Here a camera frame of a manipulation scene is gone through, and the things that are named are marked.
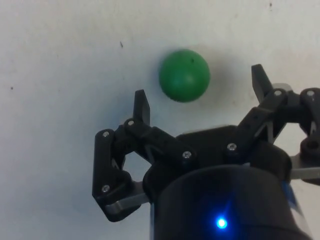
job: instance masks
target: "white wall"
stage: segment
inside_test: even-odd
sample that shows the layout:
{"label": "white wall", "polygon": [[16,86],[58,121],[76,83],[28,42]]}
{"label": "white wall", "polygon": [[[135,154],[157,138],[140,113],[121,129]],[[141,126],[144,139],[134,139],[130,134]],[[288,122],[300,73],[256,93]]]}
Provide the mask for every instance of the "white wall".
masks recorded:
{"label": "white wall", "polygon": [[[172,135],[237,124],[257,104],[257,63],[273,83],[319,87],[319,12],[319,0],[0,0],[0,238],[148,239],[148,206],[109,223],[91,197],[96,132],[128,118],[142,88],[152,124]],[[211,67],[190,104],[158,85],[180,48]],[[287,128],[278,144],[295,154],[302,138]],[[134,177],[147,167],[130,156]],[[320,187],[294,188],[318,240]]]}

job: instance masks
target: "black cylindrical housing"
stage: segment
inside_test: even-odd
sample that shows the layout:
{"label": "black cylindrical housing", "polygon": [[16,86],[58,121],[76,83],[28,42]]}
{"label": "black cylindrical housing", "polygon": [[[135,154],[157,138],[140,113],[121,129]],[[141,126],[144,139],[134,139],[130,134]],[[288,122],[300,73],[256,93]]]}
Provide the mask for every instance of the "black cylindrical housing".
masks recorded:
{"label": "black cylindrical housing", "polygon": [[[172,182],[154,202],[154,240],[311,240],[272,174],[247,166],[209,167]],[[219,228],[219,219],[227,226]]]}

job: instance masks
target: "green ball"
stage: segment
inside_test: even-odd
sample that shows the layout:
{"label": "green ball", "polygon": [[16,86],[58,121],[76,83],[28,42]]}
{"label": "green ball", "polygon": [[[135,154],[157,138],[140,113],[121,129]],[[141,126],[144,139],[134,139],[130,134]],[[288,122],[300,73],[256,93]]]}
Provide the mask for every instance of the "green ball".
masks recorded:
{"label": "green ball", "polygon": [[210,70],[204,58],[188,49],[171,53],[159,71],[162,91],[177,102],[191,102],[207,90]]}

